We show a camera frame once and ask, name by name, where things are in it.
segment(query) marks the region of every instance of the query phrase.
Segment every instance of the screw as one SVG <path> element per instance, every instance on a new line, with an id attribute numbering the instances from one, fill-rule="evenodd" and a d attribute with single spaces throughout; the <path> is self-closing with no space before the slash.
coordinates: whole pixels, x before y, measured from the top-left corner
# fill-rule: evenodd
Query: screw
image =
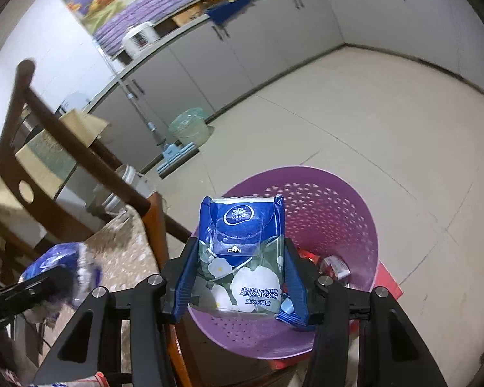
<path id="1" fill-rule="evenodd" d="M 91 295 L 95 298 L 100 298 L 106 293 L 106 288 L 103 286 L 98 286 L 93 291 L 91 291 Z"/>
<path id="2" fill-rule="evenodd" d="M 389 295 L 389 291 L 387 290 L 387 288 L 380 286 L 375 289 L 375 294 L 377 294 L 378 297 L 385 298 Z"/>
<path id="3" fill-rule="evenodd" d="M 161 284 L 161 282 L 163 282 L 163 278 L 161 277 L 161 275 L 155 274 L 155 275 L 149 276 L 147 281 L 151 285 L 159 285 Z"/>
<path id="4" fill-rule="evenodd" d="M 330 278 L 329 276 L 324 276 L 323 275 L 323 276 L 320 276 L 319 277 L 318 282 L 322 286 L 330 286 L 331 284 L 333 284 L 333 279 Z"/>

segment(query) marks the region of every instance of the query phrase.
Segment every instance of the white cabinet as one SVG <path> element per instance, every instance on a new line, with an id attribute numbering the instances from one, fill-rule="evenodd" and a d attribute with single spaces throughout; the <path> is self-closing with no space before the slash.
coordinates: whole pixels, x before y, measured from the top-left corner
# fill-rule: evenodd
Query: white cabinet
<path id="1" fill-rule="evenodd" d="M 112 141 L 107 147 L 122 162 L 140 170 L 161 154 L 147 126 L 120 87 L 108 94 L 91 113 L 111 123 Z M 164 126 L 161 122 L 155 125 L 158 130 Z"/>
<path id="2" fill-rule="evenodd" d="M 457 36 L 448 0 L 397 0 L 388 13 L 399 39 L 397 52 L 458 73 Z"/>
<path id="3" fill-rule="evenodd" d="M 253 88 L 235 53 L 211 22 L 180 36 L 169 48 L 215 110 Z"/>
<path id="4" fill-rule="evenodd" d="M 330 0 L 347 43 L 415 56 L 458 71 L 448 0 Z"/>
<path id="5" fill-rule="evenodd" d="M 147 102 L 151 113 L 167 126 L 187 109 L 201 107 L 208 116 L 212 107 L 169 48 L 152 56 L 128 76 L 130 88 Z"/>
<path id="6" fill-rule="evenodd" d="M 484 90 L 484 24 L 467 0 L 449 0 L 459 39 L 459 74 Z"/>
<path id="7" fill-rule="evenodd" d="M 290 65 L 343 43 L 328 0 L 256 0 L 255 4 Z"/>
<path id="8" fill-rule="evenodd" d="M 344 42 L 390 49 L 387 15 L 382 8 L 395 0 L 329 0 Z"/>
<path id="9" fill-rule="evenodd" d="M 289 67 L 255 5 L 249 5 L 217 30 L 235 52 L 253 86 L 263 84 Z"/>

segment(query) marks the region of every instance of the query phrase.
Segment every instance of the vinda logo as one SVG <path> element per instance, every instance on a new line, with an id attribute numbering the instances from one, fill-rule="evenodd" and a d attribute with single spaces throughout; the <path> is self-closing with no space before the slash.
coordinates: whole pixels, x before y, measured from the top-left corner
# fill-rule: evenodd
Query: vinda logo
<path id="1" fill-rule="evenodd" d="M 224 214 L 224 223 L 227 225 L 237 225 L 248 221 L 254 216 L 253 208 L 249 205 L 237 205 L 227 210 Z"/>

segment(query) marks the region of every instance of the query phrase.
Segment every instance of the vinda tissue package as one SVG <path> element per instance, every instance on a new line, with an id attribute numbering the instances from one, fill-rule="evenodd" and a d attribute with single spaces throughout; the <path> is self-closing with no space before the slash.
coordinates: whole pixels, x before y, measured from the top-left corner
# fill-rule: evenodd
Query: vinda tissue package
<path id="1" fill-rule="evenodd" d="M 278 314 L 284 219 L 281 195 L 204 198 L 192 306 L 216 316 Z"/>

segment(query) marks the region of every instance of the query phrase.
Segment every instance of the purple trash basket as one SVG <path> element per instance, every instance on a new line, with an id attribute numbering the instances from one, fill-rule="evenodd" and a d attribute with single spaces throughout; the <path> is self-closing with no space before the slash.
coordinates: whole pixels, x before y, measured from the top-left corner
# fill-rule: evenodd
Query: purple trash basket
<path id="1" fill-rule="evenodd" d="M 285 236 L 321 257 L 341 257 L 355 287 L 371 291 L 378 271 L 378 239 L 369 209 L 355 189 L 325 170 L 293 166 L 249 177 L 224 197 L 275 194 L 285 199 Z M 188 309 L 213 342 L 245 357 L 284 359 L 309 352 L 314 344 L 314 332 L 294 330 L 273 318 L 219 318 Z"/>

